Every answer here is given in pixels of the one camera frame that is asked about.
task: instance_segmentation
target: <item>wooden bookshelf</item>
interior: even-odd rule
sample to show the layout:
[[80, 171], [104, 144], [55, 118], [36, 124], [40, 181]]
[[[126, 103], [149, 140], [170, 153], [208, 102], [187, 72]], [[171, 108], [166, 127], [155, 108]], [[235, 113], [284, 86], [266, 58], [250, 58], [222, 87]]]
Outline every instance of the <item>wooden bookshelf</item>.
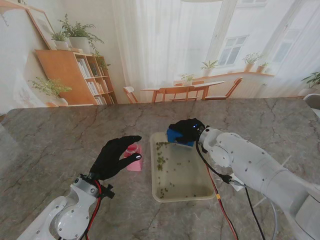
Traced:
[[[59, 79], [62, 84], [72, 88], [71, 91], [60, 94], [69, 105], [98, 105], [95, 97], [103, 98], [103, 104], [118, 103], [108, 70], [98, 66], [98, 57], [64, 50], [35, 52], [49, 79]], [[99, 61], [105, 62], [103, 56], [99, 58]], [[85, 64], [86, 69], [80, 69], [78, 62]], [[87, 83], [94, 85], [97, 92], [92, 92]]]

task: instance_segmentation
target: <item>gray marble table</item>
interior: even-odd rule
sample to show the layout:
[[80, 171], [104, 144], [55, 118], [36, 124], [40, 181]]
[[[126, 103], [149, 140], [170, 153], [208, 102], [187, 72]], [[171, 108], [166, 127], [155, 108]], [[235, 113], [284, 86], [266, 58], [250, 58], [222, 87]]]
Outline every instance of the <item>gray marble table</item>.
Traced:
[[[87, 173], [103, 145], [141, 135], [143, 170], [121, 171], [105, 181], [91, 240], [231, 240], [217, 200], [159, 203], [152, 197], [149, 137], [171, 123], [198, 118], [265, 149], [303, 179], [320, 184], [320, 120], [301, 99], [228, 99], [156, 104], [15, 109], [0, 125], [0, 239], [15, 240], [70, 184]], [[230, 173], [230, 169], [219, 171]], [[216, 179], [240, 240], [261, 239], [244, 190]], [[263, 196], [249, 191], [253, 204]], [[255, 208], [267, 239], [274, 220], [267, 201]], [[277, 239], [294, 239], [280, 209]]]

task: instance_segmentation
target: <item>blue sponge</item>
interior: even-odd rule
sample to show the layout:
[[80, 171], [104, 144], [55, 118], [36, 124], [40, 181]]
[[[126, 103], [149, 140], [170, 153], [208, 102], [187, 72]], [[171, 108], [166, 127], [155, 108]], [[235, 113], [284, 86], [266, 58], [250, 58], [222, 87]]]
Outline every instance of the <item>blue sponge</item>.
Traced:
[[181, 133], [177, 132], [177, 131], [174, 131], [174, 130], [170, 129], [170, 128], [167, 129], [166, 136], [168, 138], [168, 142], [169, 143], [178, 143], [178, 144], [187, 145], [187, 146], [190, 146], [190, 147], [194, 146], [194, 142], [193, 141], [189, 141], [187, 143], [181, 143], [181, 142], [176, 141], [177, 138], [182, 137], [183, 135]]

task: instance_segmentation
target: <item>pink cup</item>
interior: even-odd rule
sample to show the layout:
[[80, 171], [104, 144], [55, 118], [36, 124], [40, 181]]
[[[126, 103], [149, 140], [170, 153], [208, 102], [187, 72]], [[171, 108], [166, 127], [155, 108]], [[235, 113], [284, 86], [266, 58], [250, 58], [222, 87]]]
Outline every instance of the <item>pink cup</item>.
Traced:
[[[127, 148], [127, 149], [125, 150], [125, 152], [124, 152], [124, 157], [127, 158], [127, 157], [129, 157], [129, 156], [131, 156], [132, 154], [135, 154], [135, 153], [140, 154], [140, 155], [142, 156], [142, 148], [141, 148], [141, 145], [136, 144], [136, 143], [128, 146], [128, 148]], [[133, 163], [131, 163], [130, 165], [128, 165], [128, 166], [126, 167], [126, 169], [127, 169], [128, 171], [138, 171], [138, 172], [141, 171], [141, 169], [142, 169], [142, 159], [143, 159], [143, 158], [141, 158], [141, 159], [138, 160], [138, 161], [134, 161]]]

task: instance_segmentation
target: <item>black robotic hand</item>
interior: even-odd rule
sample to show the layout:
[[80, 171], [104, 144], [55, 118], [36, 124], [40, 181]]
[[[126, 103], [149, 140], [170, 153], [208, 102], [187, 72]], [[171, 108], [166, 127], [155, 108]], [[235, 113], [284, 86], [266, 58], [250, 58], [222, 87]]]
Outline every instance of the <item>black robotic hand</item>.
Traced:
[[90, 169], [93, 180], [106, 180], [115, 176], [129, 164], [141, 159], [141, 155], [134, 153], [119, 160], [129, 145], [141, 140], [141, 136], [123, 136], [106, 143]]
[[177, 137], [179, 143], [186, 144], [188, 142], [196, 141], [202, 131], [205, 129], [205, 125], [196, 118], [180, 120], [175, 124], [171, 124], [169, 129], [182, 134], [181, 137]]

